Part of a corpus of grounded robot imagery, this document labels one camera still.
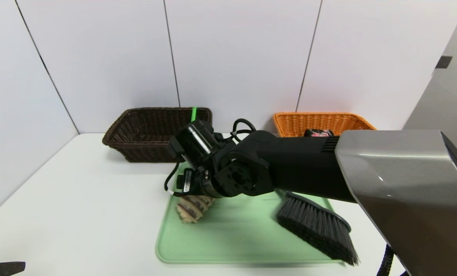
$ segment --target white wall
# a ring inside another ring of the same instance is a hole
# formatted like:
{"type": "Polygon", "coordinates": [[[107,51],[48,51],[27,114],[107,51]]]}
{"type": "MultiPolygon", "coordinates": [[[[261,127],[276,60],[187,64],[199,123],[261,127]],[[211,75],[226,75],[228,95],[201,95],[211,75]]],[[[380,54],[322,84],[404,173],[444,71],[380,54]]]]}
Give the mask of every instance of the white wall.
{"type": "Polygon", "coordinates": [[[441,129],[457,147],[457,28],[445,56],[448,68],[437,69],[404,129],[441,129]]]}
{"type": "Polygon", "coordinates": [[[178,107],[162,0],[18,0],[80,133],[137,107],[178,107]]]}
{"type": "Polygon", "coordinates": [[[0,0],[0,204],[76,135],[12,0],[0,0]]]}
{"type": "Polygon", "coordinates": [[[323,0],[299,112],[402,129],[457,24],[457,1],[323,0]]]}
{"type": "MultiPolygon", "coordinates": [[[[127,108],[179,105],[162,0],[20,0],[80,132],[127,108]]],[[[165,0],[180,105],[270,129],[294,111],[319,0],[165,0]]],[[[323,0],[298,111],[400,129],[457,23],[457,1],[323,0]]]]}
{"type": "Polygon", "coordinates": [[[166,0],[181,106],[206,106],[217,131],[273,128],[294,112],[320,0],[166,0]]]}

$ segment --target green cutting board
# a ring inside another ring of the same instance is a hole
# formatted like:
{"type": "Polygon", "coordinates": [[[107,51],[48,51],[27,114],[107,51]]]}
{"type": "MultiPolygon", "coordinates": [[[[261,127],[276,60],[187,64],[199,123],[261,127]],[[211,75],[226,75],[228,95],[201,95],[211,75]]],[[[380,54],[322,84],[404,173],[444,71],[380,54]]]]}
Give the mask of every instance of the green cutting board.
{"type": "MultiPolygon", "coordinates": [[[[307,196],[331,209],[327,199],[307,196]]],[[[157,256],[172,264],[339,263],[274,219],[282,199],[275,192],[217,199],[199,223],[182,223],[172,196],[157,239],[157,256]]]]}

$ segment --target black cable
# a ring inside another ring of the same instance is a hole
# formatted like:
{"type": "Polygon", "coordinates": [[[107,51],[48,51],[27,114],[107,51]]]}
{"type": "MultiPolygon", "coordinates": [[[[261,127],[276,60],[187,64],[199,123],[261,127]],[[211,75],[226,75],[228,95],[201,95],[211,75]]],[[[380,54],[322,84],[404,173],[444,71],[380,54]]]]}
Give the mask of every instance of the black cable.
{"type": "Polygon", "coordinates": [[[177,162],[177,164],[174,167],[174,170],[167,176],[167,179],[165,180],[165,183],[163,184],[163,188],[166,191],[168,191],[168,182],[170,181],[172,176],[174,176],[174,174],[175,174],[175,172],[177,171],[178,168],[179,168],[179,162],[177,162]]]}
{"type": "Polygon", "coordinates": [[[386,246],[385,253],[383,254],[382,264],[380,269],[377,272],[377,276],[388,276],[390,273],[390,267],[392,266],[392,261],[394,259],[394,252],[390,246],[386,246]]]}
{"type": "Polygon", "coordinates": [[[243,118],[240,118],[240,119],[237,119],[234,123],[233,123],[233,128],[232,128],[232,133],[230,133],[232,136],[230,138],[235,138],[235,140],[237,140],[237,142],[240,142],[242,140],[240,140],[238,137],[237,137],[237,134],[239,133],[252,133],[253,131],[256,131],[256,128],[254,127],[254,125],[249,122],[248,120],[246,119],[243,119],[243,118]],[[239,130],[237,131],[237,125],[239,123],[244,123],[246,124],[251,130],[239,130]]]}

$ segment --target brown wicker basket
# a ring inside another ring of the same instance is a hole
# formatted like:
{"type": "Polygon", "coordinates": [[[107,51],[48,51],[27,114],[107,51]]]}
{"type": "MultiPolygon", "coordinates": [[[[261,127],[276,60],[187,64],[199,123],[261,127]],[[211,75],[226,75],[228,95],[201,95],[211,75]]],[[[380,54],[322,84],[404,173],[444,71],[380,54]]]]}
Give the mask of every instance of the brown wicker basket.
{"type": "MultiPolygon", "coordinates": [[[[133,108],[112,124],[102,143],[129,162],[174,163],[168,152],[171,136],[191,121],[192,108],[133,108]]],[[[197,108],[196,118],[212,123],[211,110],[197,108]]]]}
{"type": "Polygon", "coordinates": [[[369,122],[352,113],[281,112],[273,117],[281,137],[303,136],[307,129],[330,129],[335,135],[345,130],[375,130],[369,122]]]}

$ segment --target dustpan brush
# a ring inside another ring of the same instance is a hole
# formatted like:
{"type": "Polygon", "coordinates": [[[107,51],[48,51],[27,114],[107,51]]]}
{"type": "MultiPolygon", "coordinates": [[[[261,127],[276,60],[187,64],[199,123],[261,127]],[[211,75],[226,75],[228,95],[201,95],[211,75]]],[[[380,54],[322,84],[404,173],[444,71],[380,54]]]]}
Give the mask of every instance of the dustpan brush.
{"type": "Polygon", "coordinates": [[[351,227],[339,215],[306,197],[286,192],[278,223],[331,259],[354,266],[360,261],[351,241],[351,227]]]}

